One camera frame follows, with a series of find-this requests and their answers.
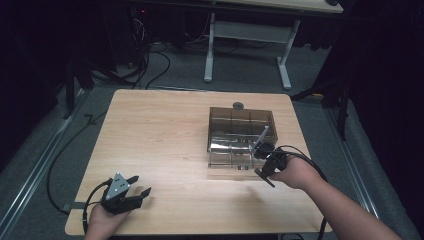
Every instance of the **human hand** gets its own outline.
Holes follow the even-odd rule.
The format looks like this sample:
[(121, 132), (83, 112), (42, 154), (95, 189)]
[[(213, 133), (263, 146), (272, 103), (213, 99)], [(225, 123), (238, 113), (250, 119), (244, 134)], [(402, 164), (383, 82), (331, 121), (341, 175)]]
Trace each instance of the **human hand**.
[(131, 211), (114, 215), (107, 212), (101, 204), (96, 204), (91, 210), (85, 240), (103, 240), (111, 237), (130, 213)]
[(269, 176), (269, 179), (281, 181), (295, 189), (306, 190), (308, 186), (322, 181), (319, 173), (309, 163), (295, 156), (287, 157), (287, 166), (281, 171)]

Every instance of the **transparent storage box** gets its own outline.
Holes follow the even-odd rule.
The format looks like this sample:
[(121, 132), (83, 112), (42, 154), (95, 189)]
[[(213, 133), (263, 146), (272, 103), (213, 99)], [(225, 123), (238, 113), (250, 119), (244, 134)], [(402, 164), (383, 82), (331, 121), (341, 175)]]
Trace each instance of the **transparent storage box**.
[(272, 111), (210, 108), (209, 167), (248, 170), (264, 164), (253, 157), (253, 147), (268, 126), (264, 141), (276, 144), (278, 138)]

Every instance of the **person's left hand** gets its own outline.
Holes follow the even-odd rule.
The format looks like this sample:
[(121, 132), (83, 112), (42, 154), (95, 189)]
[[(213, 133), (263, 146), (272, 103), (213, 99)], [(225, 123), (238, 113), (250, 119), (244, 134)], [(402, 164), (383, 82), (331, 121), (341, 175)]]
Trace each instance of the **person's left hand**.
[(100, 240), (111, 237), (118, 226), (131, 213), (131, 211), (114, 215), (107, 212), (101, 204), (96, 204), (91, 210), (86, 240)]

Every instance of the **person's right arm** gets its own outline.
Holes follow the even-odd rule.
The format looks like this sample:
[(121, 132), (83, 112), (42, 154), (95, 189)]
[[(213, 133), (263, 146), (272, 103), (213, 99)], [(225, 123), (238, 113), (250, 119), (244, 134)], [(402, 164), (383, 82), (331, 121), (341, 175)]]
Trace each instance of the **person's right arm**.
[(340, 239), (400, 239), (390, 228), (324, 181), (307, 162), (289, 157), (285, 170), (270, 176), (309, 195)]

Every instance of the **light wood tabletop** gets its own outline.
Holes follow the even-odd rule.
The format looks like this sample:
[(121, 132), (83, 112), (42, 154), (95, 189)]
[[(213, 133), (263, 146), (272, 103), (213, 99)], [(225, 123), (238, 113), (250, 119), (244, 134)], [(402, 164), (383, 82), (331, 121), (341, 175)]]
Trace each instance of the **light wood tabletop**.
[[(287, 95), (118, 90), (75, 202), (85, 202), (97, 185), (120, 172), (140, 176), (127, 196), (152, 190), (117, 235), (318, 232), (323, 216), (303, 191), (281, 182), (272, 188), (253, 169), (208, 167), (210, 107), (231, 108), (234, 102), (272, 111), (276, 146), (292, 145), (309, 155)], [(71, 211), (67, 234), (84, 234), (81, 215), (80, 209)]]
[(313, 11), (322, 13), (342, 13), (340, 4), (331, 6), (325, 0), (216, 0), (216, 2), (228, 2), (236, 4), (256, 5), (263, 7), (287, 8), (301, 11)]

